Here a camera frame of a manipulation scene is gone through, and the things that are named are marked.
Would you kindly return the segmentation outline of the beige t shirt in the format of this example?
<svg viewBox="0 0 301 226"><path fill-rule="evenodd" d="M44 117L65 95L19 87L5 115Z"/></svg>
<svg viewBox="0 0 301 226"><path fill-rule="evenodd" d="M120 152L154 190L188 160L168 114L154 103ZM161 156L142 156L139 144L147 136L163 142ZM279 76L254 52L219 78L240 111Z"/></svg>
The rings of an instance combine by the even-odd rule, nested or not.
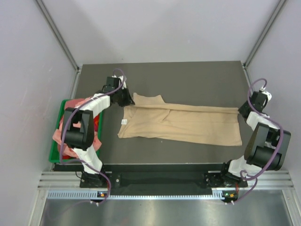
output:
<svg viewBox="0 0 301 226"><path fill-rule="evenodd" d="M207 145L241 146L238 109L170 104L161 95L134 93L124 108L119 138L145 137Z"/></svg>

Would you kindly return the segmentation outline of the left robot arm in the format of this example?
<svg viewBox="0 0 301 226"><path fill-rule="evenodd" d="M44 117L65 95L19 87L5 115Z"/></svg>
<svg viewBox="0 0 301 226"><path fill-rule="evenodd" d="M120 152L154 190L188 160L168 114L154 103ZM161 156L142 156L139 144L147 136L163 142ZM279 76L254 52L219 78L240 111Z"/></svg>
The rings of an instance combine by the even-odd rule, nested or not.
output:
<svg viewBox="0 0 301 226"><path fill-rule="evenodd" d="M95 135L94 119L112 104L120 107L134 105L126 86L126 76L107 77L103 88L78 107L68 107L64 111L61 142L71 148L82 163L81 177L86 185L101 187L108 183L101 172L103 163L96 154L93 142Z"/></svg>

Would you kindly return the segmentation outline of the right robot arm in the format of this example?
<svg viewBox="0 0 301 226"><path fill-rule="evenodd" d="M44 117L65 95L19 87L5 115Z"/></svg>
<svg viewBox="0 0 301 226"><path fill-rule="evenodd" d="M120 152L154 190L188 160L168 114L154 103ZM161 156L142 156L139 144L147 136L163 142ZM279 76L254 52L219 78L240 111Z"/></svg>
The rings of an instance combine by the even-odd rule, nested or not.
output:
<svg viewBox="0 0 301 226"><path fill-rule="evenodd" d="M246 146L244 155L236 160L228 161L222 165L220 182L224 186L240 183L240 172L258 173L268 163L276 147L280 145L278 153L267 170L279 170L287 153L291 139L291 133L284 130L283 140L280 143L280 128L268 120L268 116L262 116L262 111L271 100L272 95L264 90L255 91L249 101L240 108L239 113L245 119L247 125L253 130L252 136Z"/></svg>

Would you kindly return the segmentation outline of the red t shirt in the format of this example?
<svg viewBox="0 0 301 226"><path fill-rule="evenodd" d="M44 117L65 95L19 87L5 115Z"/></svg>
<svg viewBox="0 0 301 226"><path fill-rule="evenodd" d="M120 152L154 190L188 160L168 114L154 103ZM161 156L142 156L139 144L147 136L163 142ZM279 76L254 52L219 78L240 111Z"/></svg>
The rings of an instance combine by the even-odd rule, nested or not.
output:
<svg viewBox="0 0 301 226"><path fill-rule="evenodd" d="M60 114L59 116L59 131L62 132L62 125L63 125L63 113ZM99 149L102 145L101 141L100 141L100 126L99 126L99 122L100 122L100 116L98 115L96 118L94 118L94 131L95 131L95 138L93 141L93 146L96 152L96 155L99 156ZM63 145L63 159L64 160L69 160L69 159L78 159L78 155L72 150L70 149L66 144Z"/></svg>

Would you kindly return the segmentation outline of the green plastic bin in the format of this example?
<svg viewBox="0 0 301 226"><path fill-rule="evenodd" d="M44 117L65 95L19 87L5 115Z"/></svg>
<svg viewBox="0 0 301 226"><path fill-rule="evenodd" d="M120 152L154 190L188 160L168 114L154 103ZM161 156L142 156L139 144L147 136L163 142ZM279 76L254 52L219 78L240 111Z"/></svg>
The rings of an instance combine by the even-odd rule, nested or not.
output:
<svg viewBox="0 0 301 226"><path fill-rule="evenodd" d="M99 114L100 115L100 119L101 119L101 121L100 121L100 133L102 134L102 121L103 121L103 113L100 113ZM58 125L58 121L59 121L59 113L58 113L58 117L57 117L57 120L56 120L56 129L57 129L57 125ZM52 141L52 145L51 145L51 148L50 148L50 154L49 154L49 161L51 162L51 163L59 163L60 162L60 157L59 157L59 153L58 153L58 151L56 150L56 142L54 142L54 141Z"/></svg>

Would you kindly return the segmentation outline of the pink t shirt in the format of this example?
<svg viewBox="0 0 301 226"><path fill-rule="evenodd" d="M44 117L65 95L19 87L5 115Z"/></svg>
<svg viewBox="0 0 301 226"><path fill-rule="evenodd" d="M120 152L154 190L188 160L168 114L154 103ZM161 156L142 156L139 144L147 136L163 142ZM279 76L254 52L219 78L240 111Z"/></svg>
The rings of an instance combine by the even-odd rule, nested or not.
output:
<svg viewBox="0 0 301 226"><path fill-rule="evenodd" d="M64 113L64 111L65 111L66 108L68 108L68 107L74 108L74 107L80 106L83 103L87 102L90 98L91 97L63 100L62 103L61 103L61 108L60 108L59 116L60 116L61 113ZM61 148L61 144L62 144L62 141L61 141L61 134L62 134L62 132L59 131L58 127L59 127L59 123L57 125L57 129L54 131L53 140L54 140L54 142L56 142L56 145L55 145L56 146L56 150L59 153L60 152L60 148Z"/></svg>

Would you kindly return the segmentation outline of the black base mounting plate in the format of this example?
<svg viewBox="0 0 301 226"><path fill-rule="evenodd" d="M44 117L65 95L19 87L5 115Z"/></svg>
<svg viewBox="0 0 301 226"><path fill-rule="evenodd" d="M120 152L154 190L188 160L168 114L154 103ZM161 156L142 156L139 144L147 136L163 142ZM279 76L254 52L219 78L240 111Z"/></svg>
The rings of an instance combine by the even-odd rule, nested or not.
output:
<svg viewBox="0 0 301 226"><path fill-rule="evenodd" d="M102 173L111 184L111 195L205 195L212 188L245 188L241 181L227 185L221 163L206 164L106 164Z"/></svg>

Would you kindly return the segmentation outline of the left aluminium frame post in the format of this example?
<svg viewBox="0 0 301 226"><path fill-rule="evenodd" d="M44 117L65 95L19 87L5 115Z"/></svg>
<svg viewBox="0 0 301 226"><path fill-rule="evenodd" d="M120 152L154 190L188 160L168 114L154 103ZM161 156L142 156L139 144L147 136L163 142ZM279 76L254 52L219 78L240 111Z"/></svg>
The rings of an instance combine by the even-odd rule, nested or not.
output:
<svg viewBox="0 0 301 226"><path fill-rule="evenodd" d="M63 50L64 54L66 55L67 59L71 63L72 67L74 68L75 72L79 71L79 66L76 63L72 53L70 52L61 32L59 31L58 27L56 26L47 6L45 5L44 1L42 0L34 0L34 3L37 5L38 9L40 10L41 14L43 15L44 19L46 20L51 32L55 36L59 46Z"/></svg>

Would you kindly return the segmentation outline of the aluminium frame post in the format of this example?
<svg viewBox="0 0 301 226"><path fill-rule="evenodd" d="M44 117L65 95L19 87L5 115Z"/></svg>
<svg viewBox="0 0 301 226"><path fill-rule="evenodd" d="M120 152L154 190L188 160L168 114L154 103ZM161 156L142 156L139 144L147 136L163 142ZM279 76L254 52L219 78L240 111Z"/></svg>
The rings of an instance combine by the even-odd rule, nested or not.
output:
<svg viewBox="0 0 301 226"><path fill-rule="evenodd" d="M75 72L79 71L79 66L76 63L72 53L70 52L61 32L59 31L58 27L56 26L47 6L45 5L44 1L42 0L34 0L34 3L37 5L38 9L40 10L41 14L43 15L44 19L46 20L51 32L55 36L59 46L63 50L64 54L66 55L67 59L71 63L72 67L74 68Z"/></svg>
<svg viewBox="0 0 301 226"><path fill-rule="evenodd" d="M272 10L272 13L268 17L268 20L265 23L258 39L256 40L254 46L252 47L250 54L248 55L245 62L243 63L243 69L245 69L245 70L248 69L249 65L251 64L252 60L254 59L254 57L255 57L256 53L258 52L259 48L261 47L262 43L268 36L272 26L274 25L278 16L281 14L281 11L284 9L287 2L288 2L287 0L278 0L277 1L276 6Z"/></svg>

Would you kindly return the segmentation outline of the right aluminium frame post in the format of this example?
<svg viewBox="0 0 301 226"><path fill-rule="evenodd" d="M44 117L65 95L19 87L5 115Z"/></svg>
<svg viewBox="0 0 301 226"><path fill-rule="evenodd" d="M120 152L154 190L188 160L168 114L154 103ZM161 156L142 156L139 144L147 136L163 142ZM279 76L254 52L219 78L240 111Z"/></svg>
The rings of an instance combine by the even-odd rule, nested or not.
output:
<svg viewBox="0 0 301 226"><path fill-rule="evenodd" d="M248 55L245 62L243 63L243 69L245 69L245 70L248 69L249 65L251 64L252 60L254 59L254 57L255 57L256 53L258 52L259 48L261 47L262 43L268 36L272 26L274 25L278 16L281 14L281 11L284 9L287 2L288 2L287 0L278 0L277 1L276 6L272 10L272 13L268 17L268 20L265 23L258 39L256 40L254 46L252 47L250 54Z"/></svg>

